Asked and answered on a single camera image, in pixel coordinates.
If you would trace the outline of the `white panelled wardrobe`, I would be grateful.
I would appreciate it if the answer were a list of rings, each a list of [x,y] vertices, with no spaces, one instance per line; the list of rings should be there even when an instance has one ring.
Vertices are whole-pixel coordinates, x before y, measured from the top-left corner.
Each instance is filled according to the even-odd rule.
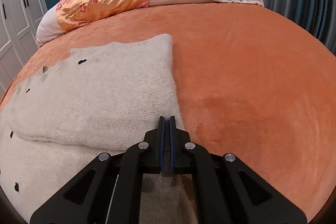
[[[45,0],[1,0],[1,95],[38,50],[35,36],[46,12]]]

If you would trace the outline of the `orange plush bed blanket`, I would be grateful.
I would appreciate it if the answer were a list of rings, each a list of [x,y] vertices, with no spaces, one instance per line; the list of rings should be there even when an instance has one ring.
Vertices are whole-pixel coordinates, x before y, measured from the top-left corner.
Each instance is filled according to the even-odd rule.
[[[191,140],[234,153],[312,220],[335,188],[335,56],[264,7],[234,3],[157,6],[87,24],[43,45],[16,88],[72,49],[168,34],[172,75]]]

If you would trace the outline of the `orange floral satin pillow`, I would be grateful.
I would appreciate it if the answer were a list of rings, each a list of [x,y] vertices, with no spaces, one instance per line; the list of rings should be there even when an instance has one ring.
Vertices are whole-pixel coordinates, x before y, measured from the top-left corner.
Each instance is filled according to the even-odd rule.
[[[56,21],[69,32],[96,20],[124,11],[149,6],[150,0],[61,0],[56,5]]]

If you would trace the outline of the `cream knit sweater black hearts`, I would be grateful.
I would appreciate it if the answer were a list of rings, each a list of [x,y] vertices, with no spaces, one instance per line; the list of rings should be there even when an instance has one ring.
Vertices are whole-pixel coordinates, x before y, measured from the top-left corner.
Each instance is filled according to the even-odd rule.
[[[1,187],[28,221],[99,153],[126,151],[174,116],[173,41],[72,49],[18,85],[1,111]]]

